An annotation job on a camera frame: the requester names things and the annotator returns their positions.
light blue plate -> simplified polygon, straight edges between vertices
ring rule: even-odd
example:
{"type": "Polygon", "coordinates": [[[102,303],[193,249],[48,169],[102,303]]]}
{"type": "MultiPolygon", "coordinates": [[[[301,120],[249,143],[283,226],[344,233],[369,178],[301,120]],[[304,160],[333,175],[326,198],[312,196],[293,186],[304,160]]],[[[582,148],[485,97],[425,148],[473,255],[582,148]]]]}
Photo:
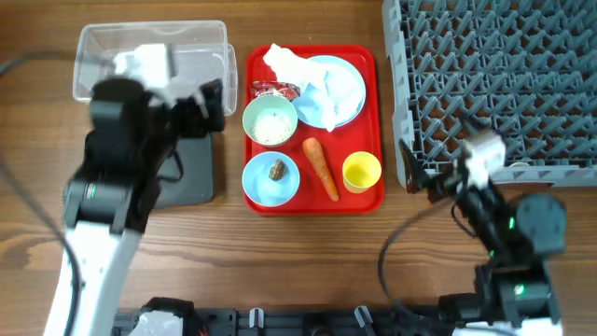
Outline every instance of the light blue plate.
{"type": "MultiPolygon", "coordinates": [[[[344,122],[337,124],[336,127],[344,126],[347,123],[353,121],[353,119],[356,118],[356,116],[358,116],[358,114],[363,109],[363,105],[365,104],[365,100],[367,99],[365,80],[363,80],[363,77],[361,76],[361,74],[358,72],[358,70],[356,70],[356,68],[352,64],[348,63],[347,61],[344,61],[340,57],[313,56],[309,60],[320,63],[320,64],[340,65],[341,67],[348,70],[351,74],[353,74],[354,78],[358,82],[358,85],[361,87],[362,92],[364,93],[363,101],[361,101],[361,104],[359,104],[358,108],[355,110],[354,114],[350,118],[348,118],[344,122]]],[[[313,99],[313,96],[317,92],[318,91],[316,88],[314,88],[312,85],[309,85],[307,87],[307,89],[305,90],[305,92],[300,93],[299,98],[292,101],[292,105],[294,105],[295,108],[297,109],[298,119],[300,121],[306,123],[309,126],[315,127],[315,128],[325,129],[326,127],[321,122],[321,115],[322,115],[321,106],[319,106],[314,101],[315,99],[313,99]]]]}
{"type": "Polygon", "coordinates": [[[280,206],[290,201],[299,190],[299,184],[299,168],[292,159],[279,152],[261,153],[244,167],[244,193],[261,206],[280,206]],[[286,174],[279,181],[270,179],[270,169],[276,160],[282,160],[286,166],[286,174]]]}

orange carrot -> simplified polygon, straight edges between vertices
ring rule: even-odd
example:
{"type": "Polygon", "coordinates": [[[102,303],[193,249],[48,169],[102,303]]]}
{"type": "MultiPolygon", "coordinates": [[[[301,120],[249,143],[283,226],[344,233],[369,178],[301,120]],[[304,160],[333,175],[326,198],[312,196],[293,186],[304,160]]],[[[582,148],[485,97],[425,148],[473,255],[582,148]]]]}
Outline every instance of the orange carrot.
{"type": "Polygon", "coordinates": [[[340,196],[336,190],[336,185],[334,185],[332,175],[329,173],[329,169],[327,169],[326,158],[324,158],[324,151],[321,149],[321,144],[317,139],[309,138],[303,141],[302,150],[307,155],[307,158],[309,158],[317,176],[324,184],[327,195],[329,195],[332,201],[336,202],[340,196]]]}

wooden surface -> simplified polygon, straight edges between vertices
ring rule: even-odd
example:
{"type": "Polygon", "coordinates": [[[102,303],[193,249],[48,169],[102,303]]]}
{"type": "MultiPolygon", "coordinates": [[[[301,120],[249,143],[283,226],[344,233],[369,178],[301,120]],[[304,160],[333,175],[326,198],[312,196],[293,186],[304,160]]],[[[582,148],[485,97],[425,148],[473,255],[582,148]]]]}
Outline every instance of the wooden surface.
{"type": "MultiPolygon", "coordinates": [[[[252,49],[279,44],[360,44],[377,60],[386,197],[361,217],[263,218],[243,201],[243,93],[216,145],[218,192],[205,205],[154,213],[120,300],[124,310],[154,296],[198,307],[313,308],[384,303],[376,278],[387,234],[418,209],[425,195],[407,195],[396,179],[391,117],[392,75],[385,59],[382,2],[197,1],[191,4],[105,4],[92,0],[0,5],[0,59],[23,50],[65,49],[75,55],[88,23],[222,20],[236,49],[239,83],[252,49]]],[[[56,220],[62,188],[80,164],[88,111],[71,95],[70,63],[31,63],[0,82],[0,150],[26,187],[56,220]]],[[[568,250],[553,260],[567,335],[597,329],[597,189],[511,189],[552,192],[568,206],[568,250]]],[[[473,266],[486,255],[447,209],[420,222],[389,258],[397,297],[430,303],[472,290],[473,266]]],[[[61,249],[0,180],[0,334],[38,335],[58,280],[61,249]]]]}

red snack package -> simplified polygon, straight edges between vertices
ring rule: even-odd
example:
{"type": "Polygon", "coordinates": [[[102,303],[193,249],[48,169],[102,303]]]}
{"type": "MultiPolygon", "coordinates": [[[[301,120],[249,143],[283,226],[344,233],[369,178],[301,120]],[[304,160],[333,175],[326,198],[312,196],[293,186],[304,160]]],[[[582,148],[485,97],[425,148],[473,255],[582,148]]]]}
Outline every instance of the red snack package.
{"type": "Polygon", "coordinates": [[[293,101],[300,97],[300,88],[294,84],[283,83],[277,81],[260,80],[254,81],[251,84],[251,99],[255,99],[262,95],[273,94],[293,101]]]}

gray dish rack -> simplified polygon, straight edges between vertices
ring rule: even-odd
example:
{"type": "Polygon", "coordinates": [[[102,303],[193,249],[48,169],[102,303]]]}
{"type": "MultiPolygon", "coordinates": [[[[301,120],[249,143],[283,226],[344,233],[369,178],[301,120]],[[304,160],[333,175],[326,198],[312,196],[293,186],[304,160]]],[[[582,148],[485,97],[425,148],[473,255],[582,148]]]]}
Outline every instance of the gray dish rack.
{"type": "Polygon", "coordinates": [[[384,0],[400,183],[399,139],[437,174],[473,133],[469,117],[506,138],[494,182],[597,186],[596,4],[384,0]]]}

